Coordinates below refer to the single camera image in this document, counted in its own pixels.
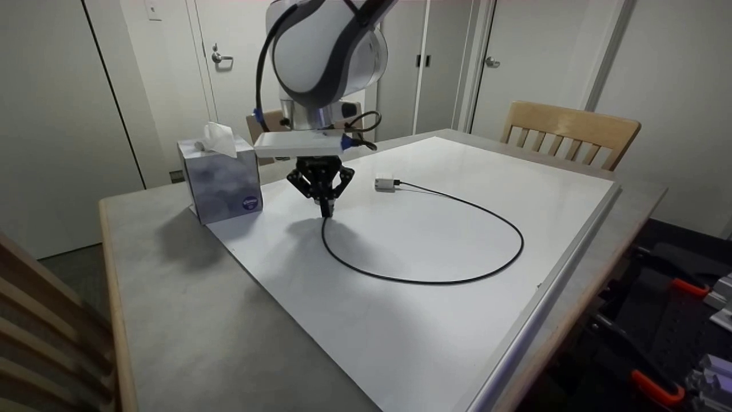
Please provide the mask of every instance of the white door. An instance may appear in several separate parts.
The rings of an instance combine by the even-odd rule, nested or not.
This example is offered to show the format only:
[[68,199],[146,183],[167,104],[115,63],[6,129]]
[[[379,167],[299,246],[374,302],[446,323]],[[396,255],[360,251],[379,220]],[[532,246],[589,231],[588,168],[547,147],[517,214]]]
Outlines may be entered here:
[[417,133],[457,120],[457,84],[475,9],[479,0],[429,0]]
[[583,108],[617,0],[495,0],[471,129],[498,137],[515,101]]
[[732,1],[637,0],[597,110],[641,118],[620,174],[668,184],[657,216],[732,231]]
[[[194,0],[210,84],[220,124],[247,134],[245,118],[254,110],[255,60],[265,41],[270,0]],[[265,65],[263,110],[279,110],[273,63]]]
[[99,243],[142,190],[79,0],[0,0],[0,231],[34,255]]
[[424,29],[428,0],[397,0],[385,15],[382,31],[388,62],[379,80],[377,108],[385,117],[377,137],[411,134],[417,126],[419,65],[424,63]]

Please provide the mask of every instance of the wooden chair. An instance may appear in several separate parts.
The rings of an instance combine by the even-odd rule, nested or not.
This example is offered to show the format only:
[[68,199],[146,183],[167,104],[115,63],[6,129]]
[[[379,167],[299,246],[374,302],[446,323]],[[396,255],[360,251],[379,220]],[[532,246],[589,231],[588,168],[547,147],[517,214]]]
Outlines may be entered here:
[[547,134],[551,134],[549,155],[559,155],[559,149],[570,142],[568,159],[592,165],[602,149],[609,151],[602,159],[602,168],[615,168],[627,147],[641,129],[634,118],[604,117],[594,112],[580,112],[539,103],[515,103],[509,108],[504,142],[507,144],[519,127],[517,147],[541,151]]
[[0,235],[3,410],[115,410],[110,323]]

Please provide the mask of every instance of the wooden slat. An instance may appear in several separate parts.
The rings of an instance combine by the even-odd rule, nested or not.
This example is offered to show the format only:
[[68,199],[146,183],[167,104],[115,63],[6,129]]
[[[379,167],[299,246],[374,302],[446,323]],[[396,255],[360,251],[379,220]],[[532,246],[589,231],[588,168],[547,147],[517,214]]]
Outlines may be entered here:
[[538,137],[536,137],[536,142],[532,142],[532,151],[539,151],[541,149],[541,144],[544,144],[544,137],[547,137],[547,133],[538,133]]
[[34,333],[16,327],[0,318],[0,339],[46,358],[48,363],[67,371],[75,382],[90,387],[99,397],[113,401],[110,382],[94,375],[94,371],[85,369],[85,363],[74,362],[74,357],[63,355],[61,350],[48,345],[46,340],[37,339]]
[[592,149],[588,151],[588,155],[585,155],[585,165],[592,165],[594,157],[597,157],[597,152],[599,152],[599,147],[592,147]]
[[571,159],[571,163],[577,159],[578,147],[580,147],[580,142],[571,140],[571,147],[568,151],[568,159]]
[[43,303],[24,295],[21,287],[0,277],[0,299],[13,303],[18,310],[32,315],[43,325],[51,333],[68,340],[70,348],[78,348],[79,358],[91,358],[101,371],[113,371],[113,362],[105,357],[110,348],[96,348],[86,340],[78,330],[74,330],[63,318],[48,310]]
[[63,282],[46,266],[30,259],[18,244],[0,235],[0,277],[18,285],[48,308],[82,330],[99,345],[113,345],[113,327],[94,306],[82,302]]
[[528,137],[528,127],[521,127],[517,147],[524,147]]
[[46,379],[43,375],[13,363],[5,357],[0,357],[0,379],[6,387],[21,387],[24,391],[32,391],[42,397],[55,401],[59,406],[68,406],[68,410],[99,410],[99,405],[91,405],[90,401],[67,391],[63,387]]
[[108,287],[110,287],[113,332],[115,332],[116,405],[126,412],[135,412],[137,401],[135,401],[135,382],[131,371],[131,345],[129,345],[131,339],[129,339],[129,327],[122,308],[115,250],[110,244],[113,231],[110,231],[108,200],[99,200],[99,214],[101,214],[101,238],[105,240],[103,251],[105,251],[105,267],[108,267],[105,272],[108,272]]
[[551,142],[551,147],[549,147],[549,155],[555,155],[555,151],[559,151],[559,147],[563,144],[563,134],[554,134],[554,142]]

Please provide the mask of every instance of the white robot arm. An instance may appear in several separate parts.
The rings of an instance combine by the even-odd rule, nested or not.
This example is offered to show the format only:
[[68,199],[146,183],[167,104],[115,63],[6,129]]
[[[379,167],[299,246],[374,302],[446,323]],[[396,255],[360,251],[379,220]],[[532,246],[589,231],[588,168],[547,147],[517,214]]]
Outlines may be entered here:
[[[332,216],[336,196],[353,179],[340,165],[344,137],[332,129],[329,112],[346,94],[372,84],[386,65],[386,42],[374,31],[377,21],[396,0],[275,0],[267,9],[267,41],[255,65],[255,118],[263,134],[255,152],[263,157],[296,155],[288,180],[320,204]],[[308,129],[270,133],[261,108],[263,62],[273,48],[273,65],[284,90],[299,103]]]
[[275,0],[267,26],[290,9],[273,39],[279,84],[304,108],[328,108],[372,84],[386,65],[374,23],[393,0]]

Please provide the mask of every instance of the black wire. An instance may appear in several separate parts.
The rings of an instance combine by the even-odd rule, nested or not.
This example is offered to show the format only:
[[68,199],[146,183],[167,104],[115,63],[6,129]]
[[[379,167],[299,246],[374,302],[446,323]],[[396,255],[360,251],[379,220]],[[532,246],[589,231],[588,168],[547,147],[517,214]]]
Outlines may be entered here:
[[259,50],[259,60],[255,60],[255,101],[254,101],[254,118],[261,124],[261,129],[270,129],[265,113],[263,113],[263,104],[261,104],[261,81],[263,81],[263,73],[265,73],[265,62],[267,62],[267,50],[275,41],[275,37],[279,34],[279,26],[296,13],[297,5],[293,5],[290,9],[285,9],[273,25],[273,29],[267,31],[265,42]]
[[473,284],[473,282],[495,277],[495,274],[507,269],[507,267],[521,255],[521,251],[524,251],[524,234],[521,234],[521,228],[519,228],[517,223],[513,223],[513,222],[506,220],[504,214],[498,214],[498,213],[495,213],[495,211],[489,211],[489,207],[482,207],[480,204],[473,204],[473,200],[467,200],[467,199],[446,193],[446,191],[436,191],[436,190],[429,190],[429,187],[424,187],[424,184],[413,184],[413,183],[408,183],[408,180],[396,180],[396,184],[410,184],[410,187],[417,187],[417,190],[424,190],[424,191],[433,191],[433,193],[436,193],[436,196],[446,196],[446,199],[451,199],[451,200],[457,200],[457,204],[479,207],[479,211],[482,211],[482,213],[501,220],[506,227],[509,227],[509,228],[519,235],[519,250],[517,250],[504,266],[498,266],[498,267],[495,267],[495,269],[489,269],[489,272],[475,274],[475,277],[448,278],[448,282],[401,278],[401,277],[388,277],[388,274],[379,274],[379,272],[371,272],[371,269],[356,267],[356,266],[347,263],[346,259],[340,259],[340,255],[329,246],[329,243],[328,243],[324,231],[328,231],[328,222],[329,222],[329,220],[322,216],[320,240],[322,240],[322,246],[328,250],[328,253],[329,253],[332,259],[336,259],[340,266],[346,266],[346,267],[349,267],[349,269],[355,269],[355,272],[360,272],[360,274],[366,274],[366,277],[372,277],[372,278],[382,278],[382,282],[417,284],[417,285],[457,285],[457,284]]
[[[355,127],[355,124],[362,120],[362,118],[366,118],[366,117],[374,117],[374,120],[372,120],[368,127]],[[356,113],[355,118],[349,118],[349,120],[346,124],[346,129],[355,127],[355,129],[360,129],[360,133],[371,133],[371,129],[374,129],[374,127],[382,124],[382,118],[385,118],[385,117],[382,117],[377,110],[368,110],[368,112],[362,112],[362,113]]]

